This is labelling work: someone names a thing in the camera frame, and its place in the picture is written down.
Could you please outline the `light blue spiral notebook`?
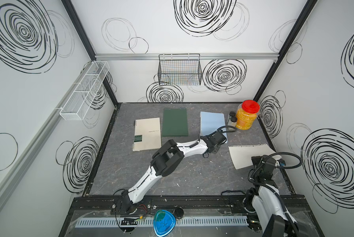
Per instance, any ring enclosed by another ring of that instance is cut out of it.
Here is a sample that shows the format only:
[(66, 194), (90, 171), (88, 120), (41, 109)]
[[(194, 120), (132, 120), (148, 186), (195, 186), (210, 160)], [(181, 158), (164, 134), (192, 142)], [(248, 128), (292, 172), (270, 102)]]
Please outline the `light blue spiral notebook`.
[(225, 126), (223, 113), (200, 112), (200, 135), (206, 136)]

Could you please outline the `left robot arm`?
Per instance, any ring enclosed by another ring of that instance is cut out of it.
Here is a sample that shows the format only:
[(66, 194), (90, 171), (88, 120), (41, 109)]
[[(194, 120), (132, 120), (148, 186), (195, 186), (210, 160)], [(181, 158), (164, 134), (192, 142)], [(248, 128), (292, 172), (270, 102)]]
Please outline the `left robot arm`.
[(150, 188), (161, 178), (172, 174), (184, 158), (194, 155), (215, 154), (227, 141), (222, 131), (215, 131), (206, 136), (185, 143), (177, 143), (173, 139), (167, 141), (153, 156), (145, 174), (128, 190), (124, 190), (117, 208), (126, 214), (136, 210)]

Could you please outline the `torn lined paper page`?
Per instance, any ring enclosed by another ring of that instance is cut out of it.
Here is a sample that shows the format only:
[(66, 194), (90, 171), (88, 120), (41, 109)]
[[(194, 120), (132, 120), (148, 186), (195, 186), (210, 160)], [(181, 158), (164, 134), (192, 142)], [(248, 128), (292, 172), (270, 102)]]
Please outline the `torn lined paper page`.
[(229, 146), (229, 153), (236, 170), (252, 166), (252, 157), (271, 155), (275, 151), (268, 144)]

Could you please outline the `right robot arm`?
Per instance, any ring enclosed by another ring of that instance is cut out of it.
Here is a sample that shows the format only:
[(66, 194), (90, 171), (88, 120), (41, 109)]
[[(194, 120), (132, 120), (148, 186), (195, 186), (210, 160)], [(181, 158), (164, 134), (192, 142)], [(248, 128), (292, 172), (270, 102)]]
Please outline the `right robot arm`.
[[(299, 160), (295, 166), (286, 166), (280, 155), (293, 156)], [(302, 165), (299, 156), (278, 152), (271, 155), (252, 157), (254, 168), (248, 175), (248, 181), (254, 187), (247, 191), (244, 207), (256, 212), (264, 237), (299, 237), (297, 221), (288, 211), (276, 183), (272, 180), (274, 169), (294, 169)]]

